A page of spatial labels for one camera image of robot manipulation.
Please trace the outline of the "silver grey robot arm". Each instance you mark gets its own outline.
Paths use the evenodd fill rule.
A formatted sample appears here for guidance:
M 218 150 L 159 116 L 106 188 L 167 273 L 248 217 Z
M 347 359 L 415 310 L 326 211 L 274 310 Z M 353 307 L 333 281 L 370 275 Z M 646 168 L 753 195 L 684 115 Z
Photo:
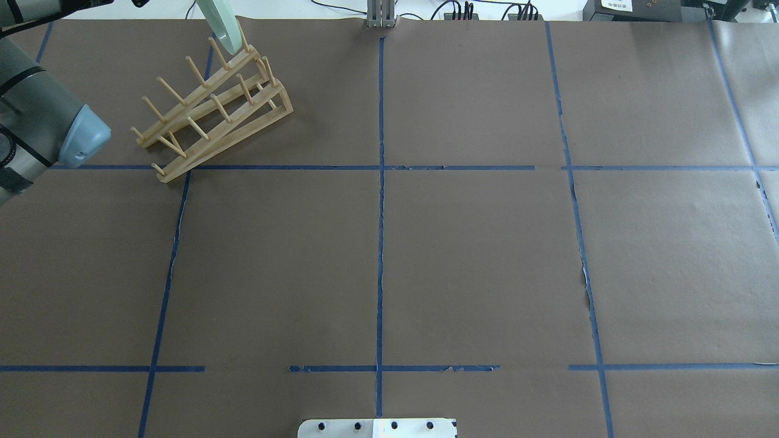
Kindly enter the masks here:
M 102 1 L 1 3 L 1 202 L 33 185 L 54 164 L 74 169 L 111 139 L 109 126 L 10 36 Z

